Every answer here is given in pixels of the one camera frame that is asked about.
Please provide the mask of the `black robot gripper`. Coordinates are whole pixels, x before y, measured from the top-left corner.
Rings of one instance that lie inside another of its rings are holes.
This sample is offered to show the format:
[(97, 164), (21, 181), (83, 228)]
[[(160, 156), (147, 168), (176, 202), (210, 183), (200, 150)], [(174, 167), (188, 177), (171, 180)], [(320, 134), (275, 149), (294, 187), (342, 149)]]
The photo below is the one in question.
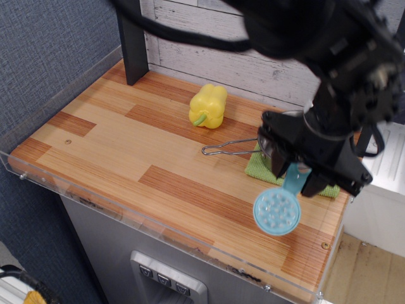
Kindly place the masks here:
[(301, 189), (302, 196), (335, 198), (334, 185), (357, 196), (373, 177), (355, 154), (349, 137), (333, 139), (318, 135), (307, 124), (303, 112), (289, 114), (265, 111), (258, 135), (267, 140), (271, 171), (284, 177), (293, 163), (311, 169)]

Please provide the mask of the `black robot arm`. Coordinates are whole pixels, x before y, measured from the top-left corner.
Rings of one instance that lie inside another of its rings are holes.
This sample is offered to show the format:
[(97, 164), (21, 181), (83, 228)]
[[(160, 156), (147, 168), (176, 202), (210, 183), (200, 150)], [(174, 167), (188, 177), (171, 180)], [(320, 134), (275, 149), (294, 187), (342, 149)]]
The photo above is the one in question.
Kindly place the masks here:
[(375, 13), (374, 1), (230, 1), (247, 32), (239, 41), (167, 27), (128, 1), (113, 4), (132, 24), (168, 41), (229, 52), (253, 49), (306, 65), (320, 79), (311, 107), (296, 115), (262, 114), (258, 137), (267, 142), (273, 174), (283, 176), (293, 163), (307, 165), (311, 173), (301, 188), (307, 197), (329, 185), (355, 196), (371, 183), (353, 134), (365, 129), (382, 140), (377, 124), (397, 113), (404, 66), (403, 47)]

